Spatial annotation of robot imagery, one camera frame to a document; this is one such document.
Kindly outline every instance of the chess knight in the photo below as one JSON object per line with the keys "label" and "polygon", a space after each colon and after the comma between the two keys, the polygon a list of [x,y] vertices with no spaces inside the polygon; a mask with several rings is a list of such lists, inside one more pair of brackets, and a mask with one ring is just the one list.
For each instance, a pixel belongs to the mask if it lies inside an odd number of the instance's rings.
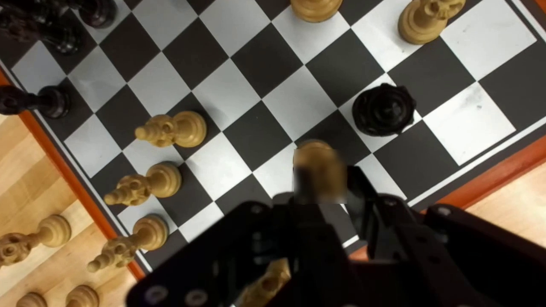
{"label": "chess knight", "polygon": [[440,36],[464,0],[413,0],[399,16],[399,36],[411,45],[427,45]]}

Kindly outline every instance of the chess piece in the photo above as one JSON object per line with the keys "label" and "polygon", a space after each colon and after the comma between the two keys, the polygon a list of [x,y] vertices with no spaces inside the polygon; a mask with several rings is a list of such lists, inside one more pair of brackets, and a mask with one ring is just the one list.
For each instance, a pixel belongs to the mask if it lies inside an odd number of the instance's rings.
{"label": "chess piece", "polygon": [[87,285],[79,285],[67,295],[67,307],[99,307],[99,294]]}
{"label": "chess piece", "polygon": [[154,251],[166,244],[167,224],[159,215],[140,219],[133,227],[133,236],[108,241],[102,253],[87,265],[90,273],[108,266],[123,268],[133,261],[137,249]]}
{"label": "chess piece", "polygon": [[125,176],[116,190],[104,195],[106,205],[137,207],[150,198],[171,198],[183,186],[183,174],[174,164],[162,162],[148,169],[145,176]]}
{"label": "chess piece", "polygon": [[282,290],[290,280],[288,261],[276,260],[270,263],[266,273],[254,283],[246,287],[237,299],[237,307],[266,307],[268,302]]}
{"label": "chess piece", "polygon": [[307,140],[297,147],[294,166],[307,167],[317,196],[340,200],[346,191],[346,169],[336,152],[321,140]]}
{"label": "chess piece", "polygon": [[48,307],[48,302],[43,295],[29,292],[17,302],[17,307]]}
{"label": "chess piece", "polygon": [[24,261],[38,244],[58,248],[68,243],[70,236],[70,224],[61,215],[44,219],[36,234],[7,234],[0,239],[0,266]]}
{"label": "chess piece", "polygon": [[19,115],[26,110],[38,110],[46,118],[56,120],[67,115],[68,106],[68,96],[58,87],[44,87],[34,96],[12,86],[0,86],[0,115]]}
{"label": "chess piece", "polygon": [[331,19],[343,0],[290,0],[295,16],[307,23],[323,23]]}
{"label": "chess piece", "polygon": [[382,84],[362,92],[352,113],[357,128],[365,135],[399,135],[413,123],[415,101],[404,87]]}
{"label": "chess piece", "polygon": [[155,147],[171,147],[172,144],[183,149],[193,149],[203,144],[207,137],[207,123],[195,111],[183,111],[176,116],[154,116],[145,127],[135,130],[135,137],[147,140]]}
{"label": "chess piece", "polygon": [[77,11],[80,19],[96,29],[104,29],[116,19],[114,0],[53,0],[60,11]]}
{"label": "chess piece", "polygon": [[84,45],[80,28],[70,21],[58,21],[46,5],[14,5],[19,2],[0,2],[0,34],[21,43],[41,40],[60,55],[73,55]]}
{"label": "chess piece", "polygon": [[411,0],[398,21],[399,36],[411,45],[427,45],[440,36],[464,0]]}

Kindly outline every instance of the white square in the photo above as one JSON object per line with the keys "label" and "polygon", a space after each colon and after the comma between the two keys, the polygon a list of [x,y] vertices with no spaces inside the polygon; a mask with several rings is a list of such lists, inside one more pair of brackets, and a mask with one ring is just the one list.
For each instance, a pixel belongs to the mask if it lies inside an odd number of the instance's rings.
{"label": "white square", "polygon": [[200,19],[229,57],[270,24],[256,0],[213,2]]}
{"label": "white square", "polygon": [[94,115],[65,140],[65,145],[89,178],[96,176],[121,152]]}
{"label": "white square", "polygon": [[353,24],[355,34],[384,72],[392,70],[421,46],[408,45],[398,33],[398,19],[410,0],[384,0]]}
{"label": "white square", "polygon": [[396,185],[396,181],[389,176],[389,173],[386,171],[386,167],[382,167],[375,156],[362,159],[357,167],[362,169],[377,193],[394,195],[406,200],[403,190]]}
{"label": "white square", "polygon": [[193,154],[186,164],[213,200],[251,174],[239,152],[222,133]]}
{"label": "white square", "polygon": [[169,113],[189,94],[189,87],[164,53],[159,53],[147,63],[147,67],[130,81],[130,87],[152,116]]}
{"label": "white square", "polygon": [[292,140],[336,111],[334,103],[305,67],[273,89],[263,103]]}
{"label": "white square", "polygon": [[172,0],[140,2],[133,14],[160,50],[196,19],[188,2]]}
{"label": "white square", "polygon": [[263,186],[263,190],[273,198],[275,195],[295,191],[294,178],[294,154],[297,145],[290,144],[282,152],[273,156],[259,169],[254,171],[254,178]]}
{"label": "white square", "polygon": [[454,21],[442,38],[474,81],[486,77],[536,41],[505,0],[480,2]]}
{"label": "white square", "polygon": [[188,243],[200,237],[208,227],[215,225],[224,217],[218,205],[212,203],[205,207],[200,214],[189,219],[186,224],[179,227],[181,234]]}
{"label": "white square", "polygon": [[94,113],[125,86],[123,77],[99,46],[68,77]]}
{"label": "white square", "polygon": [[480,84],[432,111],[425,123],[459,166],[515,132]]}
{"label": "white square", "polygon": [[[355,125],[355,118],[353,118],[353,104],[357,101],[357,98],[369,91],[369,89],[374,89],[374,87],[379,87],[382,84],[391,84],[391,86],[396,86],[394,81],[384,74],[381,75],[379,79],[375,79],[372,84],[369,84],[363,91],[360,91],[357,96],[353,96],[348,103],[345,103],[341,108],[340,108],[340,113],[343,115],[343,118],[346,120],[346,123],[357,132],[358,139],[369,147],[370,152],[377,152],[381,147],[387,145],[391,140],[396,139],[396,135],[391,135],[391,137],[370,137],[370,135],[365,135],[362,133],[357,125]],[[404,128],[410,130],[413,125],[416,125],[418,121],[421,120],[421,116],[418,115],[418,111],[413,113],[413,123],[410,127]]]}
{"label": "white square", "polygon": [[87,33],[90,34],[90,38],[96,40],[97,45],[101,45],[106,40],[106,36],[111,34],[121,24],[121,21],[130,16],[130,7],[125,4],[125,0],[114,0],[114,4],[116,4],[116,19],[113,21],[111,26],[104,29],[96,29],[82,23]]}
{"label": "white square", "polygon": [[159,162],[184,162],[174,147],[157,149],[143,140],[135,140],[123,150],[123,154],[138,174],[148,173],[148,169]]}
{"label": "white square", "polygon": [[259,103],[256,91],[230,60],[210,74],[193,94],[220,130]]}
{"label": "white square", "polygon": [[145,203],[138,205],[138,207],[128,207],[125,208],[118,219],[123,224],[123,227],[133,234],[133,227],[135,224],[147,217],[147,215],[159,215],[164,219],[164,222],[169,227],[169,234],[172,234],[178,227],[172,222],[172,219],[169,217],[169,214],[166,212],[166,208],[159,203],[159,200],[155,196],[150,196]]}
{"label": "white square", "polygon": [[32,94],[38,94],[43,87],[58,86],[65,79],[65,72],[41,41],[15,63],[12,72],[22,87]]}
{"label": "white square", "polygon": [[319,55],[350,29],[341,14],[334,14],[324,23],[312,24],[297,17],[292,7],[287,7],[273,21],[273,26],[304,63],[311,62],[316,55]]}

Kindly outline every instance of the checkered board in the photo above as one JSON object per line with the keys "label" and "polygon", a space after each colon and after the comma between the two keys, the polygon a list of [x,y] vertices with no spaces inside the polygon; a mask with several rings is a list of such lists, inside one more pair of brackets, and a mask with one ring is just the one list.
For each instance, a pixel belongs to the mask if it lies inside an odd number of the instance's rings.
{"label": "checkered board", "polygon": [[[154,270],[241,202],[294,191],[292,157],[309,137],[362,167],[379,193],[418,208],[541,137],[546,36],[515,2],[468,0],[442,38],[411,46],[396,31],[408,0],[345,0],[321,24],[297,19],[288,0],[116,0],[111,28],[79,24],[80,53],[2,41],[0,58],[29,92],[51,84],[72,92],[67,118],[36,116],[121,236],[148,214],[169,222],[166,248],[138,254]],[[372,139],[350,111],[362,91],[384,82],[411,92],[415,123]],[[205,116],[201,147],[135,140],[150,116],[183,110]],[[102,203],[123,176],[164,161],[184,176],[174,198]],[[336,227],[353,248],[353,227]]]}

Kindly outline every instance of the chessboard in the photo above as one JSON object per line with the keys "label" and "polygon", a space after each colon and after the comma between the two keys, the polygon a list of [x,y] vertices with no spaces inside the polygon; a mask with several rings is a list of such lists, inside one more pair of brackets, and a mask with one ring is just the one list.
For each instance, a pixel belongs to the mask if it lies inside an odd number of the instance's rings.
{"label": "chessboard", "polygon": [[[319,24],[295,17],[288,0],[116,5],[108,29],[79,23],[85,43],[77,55],[3,40],[0,58],[29,92],[70,92],[65,118],[36,116],[121,236],[148,214],[167,220],[167,244],[138,254],[148,272],[239,203],[295,191],[292,159],[302,140],[328,142],[379,193],[427,208],[546,132],[546,36],[519,0],[468,0],[423,46],[398,34],[408,0],[345,0]],[[416,101],[401,135],[355,128],[355,98],[381,84],[403,86]],[[208,125],[198,149],[135,140],[152,116],[184,110]],[[104,205],[123,176],[164,161],[183,173],[176,196]],[[326,215],[343,220],[343,202]],[[348,251],[358,244],[346,219],[336,229]]]}

